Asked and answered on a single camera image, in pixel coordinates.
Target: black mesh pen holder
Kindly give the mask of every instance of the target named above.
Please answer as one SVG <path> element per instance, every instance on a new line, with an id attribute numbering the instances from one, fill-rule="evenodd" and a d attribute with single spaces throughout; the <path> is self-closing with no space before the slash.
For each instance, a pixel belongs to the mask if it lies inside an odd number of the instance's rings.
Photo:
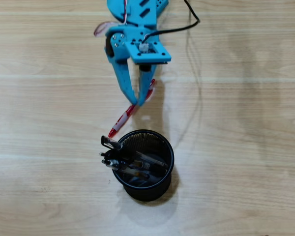
<path id="1" fill-rule="evenodd" d="M 113 171 L 115 177 L 123 185 L 126 192 L 134 199 L 150 202 L 161 197 L 169 188 L 174 167 L 174 151 L 170 143 L 159 133 L 151 130 L 136 130 L 123 136 L 120 140 L 123 146 L 168 165 L 164 176 L 155 182 L 143 181 L 133 176 Z"/>

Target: red pen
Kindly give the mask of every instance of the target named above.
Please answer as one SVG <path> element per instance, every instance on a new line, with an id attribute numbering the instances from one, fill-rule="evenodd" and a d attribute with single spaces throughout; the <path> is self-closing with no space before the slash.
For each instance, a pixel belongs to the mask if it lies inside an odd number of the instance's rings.
<path id="1" fill-rule="evenodd" d="M 155 79 L 152 79 L 151 84 L 149 85 L 146 100 L 148 100 L 149 97 L 151 96 L 154 86 L 155 86 Z M 135 107 L 136 107 L 135 105 L 131 105 L 128 108 L 128 110 L 122 114 L 122 116 L 119 118 L 119 120 L 113 126 L 112 130 L 109 132 L 109 135 L 108 135 L 109 138 L 112 138 L 117 134 L 117 132 L 120 130 L 120 128 L 127 122 L 129 117 L 133 114 Z"/>

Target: wooden table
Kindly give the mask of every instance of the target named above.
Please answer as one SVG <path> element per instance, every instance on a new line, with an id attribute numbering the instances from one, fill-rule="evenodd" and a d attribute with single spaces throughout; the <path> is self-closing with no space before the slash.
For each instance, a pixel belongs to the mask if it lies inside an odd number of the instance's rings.
<path id="1" fill-rule="evenodd" d="M 0 236 L 295 236 L 295 0 L 191 4 L 116 137 L 174 148 L 170 190 L 138 203 L 98 155 L 129 105 L 92 35 L 105 1 L 0 0 Z M 159 28 L 190 21 L 172 0 Z"/>

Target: black cable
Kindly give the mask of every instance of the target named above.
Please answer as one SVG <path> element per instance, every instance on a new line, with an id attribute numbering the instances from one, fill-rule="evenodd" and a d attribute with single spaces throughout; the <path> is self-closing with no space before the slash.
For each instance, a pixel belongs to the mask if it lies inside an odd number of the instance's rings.
<path id="1" fill-rule="evenodd" d="M 199 17 L 196 15 L 196 13 L 192 9 L 192 7 L 189 4 L 189 2 L 187 0 L 184 0 L 184 1 L 187 4 L 187 6 L 188 6 L 190 12 L 192 13 L 192 15 L 197 19 L 197 21 L 195 23 L 193 23 L 192 25 L 189 25 L 189 26 L 186 26 L 186 27 L 177 28 L 177 29 L 158 30 L 158 31 L 155 31 L 153 33 L 149 33 L 148 35 L 146 35 L 146 37 L 144 38 L 144 40 L 142 41 L 142 43 L 146 42 L 147 39 L 150 38 L 151 36 L 156 36 L 156 35 L 160 35 L 160 34 L 164 34 L 164 33 L 173 33 L 173 32 L 188 30 L 188 29 L 196 26 L 198 23 L 200 23 Z"/>

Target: blue 3d-printed bracket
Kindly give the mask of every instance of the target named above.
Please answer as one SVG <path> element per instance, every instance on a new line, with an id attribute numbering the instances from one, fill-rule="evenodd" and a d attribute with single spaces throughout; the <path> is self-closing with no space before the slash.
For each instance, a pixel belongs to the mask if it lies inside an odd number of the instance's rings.
<path id="1" fill-rule="evenodd" d="M 127 24 L 111 27 L 106 33 L 105 51 L 108 60 L 113 65 L 121 91 L 133 105 L 144 104 L 156 66 L 172 59 L 159 41 L 159 36 L 147 39 L 148 51 L 139 50 L 145 35 L 156 31 L 157 17 L 167 5 L 168 0 L 128 0 Z M 107 6 L 113 16 L 123 22 L 124 1 L 107 0 Z M 140 69 L 138 100 L 130 81 L 127 62 L 130 57 Z"/>

